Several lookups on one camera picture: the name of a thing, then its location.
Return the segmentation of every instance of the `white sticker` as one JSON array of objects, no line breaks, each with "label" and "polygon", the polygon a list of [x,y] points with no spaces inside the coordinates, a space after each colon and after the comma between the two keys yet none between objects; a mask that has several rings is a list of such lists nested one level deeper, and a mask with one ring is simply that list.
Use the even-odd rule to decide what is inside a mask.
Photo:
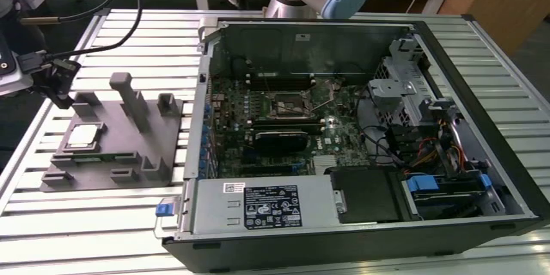
[{"label": "white sticker", "polygon": [[312,39],[312,35],[309,33],[300,33],[296,35],[297,41],[309,41]]},{"label": "white sticker", "polygon": [[246,183],[223,183],[223,193],[243,193]]}]

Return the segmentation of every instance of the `power cable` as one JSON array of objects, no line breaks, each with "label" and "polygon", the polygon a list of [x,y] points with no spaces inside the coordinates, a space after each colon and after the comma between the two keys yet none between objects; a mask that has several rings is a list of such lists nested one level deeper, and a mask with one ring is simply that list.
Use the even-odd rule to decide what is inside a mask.
[{"label": "power cable", "polygon": [[142,21],[143,11],[145,11],[143,0],[138,0],[137,20],[134,22],[134,25],[133,25],[127,35],[121,39],[121,41],[118,43],[107,45],[107,46],[101,46],[99,48],[90,48],[87,50],[79,50],[79,51],[70,51],[70,52],[50,54],[50,55],[45,56],[46,61],[53,61],[54,59],[70,58],[71,56],[78,56],[78,55],[83,55],[83,54],[98,53],[98,52],[109,51],[109,50],[113,50],[113,49],[121,47],[129,41],[130,37],[134,35],[134,33],[138,29],[139,22]]}]

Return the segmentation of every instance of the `metal bracket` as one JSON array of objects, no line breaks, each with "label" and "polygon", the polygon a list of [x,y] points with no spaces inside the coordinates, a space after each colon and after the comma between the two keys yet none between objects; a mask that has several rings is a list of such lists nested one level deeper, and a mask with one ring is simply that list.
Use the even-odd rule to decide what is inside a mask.
[{"label": "metal bracket", "polygon": [[157,214],[157,220],[155,220],[155,228],[154,228],[154,235],[155,238],[162,240],[163,238],[174,236],[174,231],[165,231],[163,230],[163,219],[165,217],[175,216],[177,211],[181,209],[182,205],[182,196],[170,196],[165,199],[162,199],[159,205],[158,205],[158,210],[161,206],[171,205],[171,214]]},{"label": "metal bracket", "polygon": [[199,21],[199,28],[197,29],[199,32],[199,42],[205,43],[207,37],[217,32],[218,29],[218,17],[203,17]]}]

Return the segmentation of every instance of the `barcode sticker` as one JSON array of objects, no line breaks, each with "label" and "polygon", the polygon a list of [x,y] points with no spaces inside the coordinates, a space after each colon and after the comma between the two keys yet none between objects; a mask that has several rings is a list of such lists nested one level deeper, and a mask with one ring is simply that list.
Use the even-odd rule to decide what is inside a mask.
[{"label": "barcode sticker", "polygon": [[223,193],[243,193],[246,183],[223,183]]}]

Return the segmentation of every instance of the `black plastic frame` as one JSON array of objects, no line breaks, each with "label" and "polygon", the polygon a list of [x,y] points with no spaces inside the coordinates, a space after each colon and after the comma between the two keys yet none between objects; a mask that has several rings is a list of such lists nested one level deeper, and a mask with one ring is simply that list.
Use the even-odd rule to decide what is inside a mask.
[{"label": "black plastic frame", "polygon": [[421,35],[428,52],[442,69],[457,98],[464,104],[520,195],[538,217],[349,232],[296,233],[290,229],[289,234],[280,236],[254,235],[238,238],[229,234],[225,238],[207,240],[165,238],[163,247],[191,271],[226,272],[235,269],[278,268],[456,254],[498,237],[526,233],[550,223],[550,203],[424,21],[251,18],[223,18],[219,21],[243,22],[243,24],[305,22],[320,25],[325,23],[412,25],[414,32]]}]

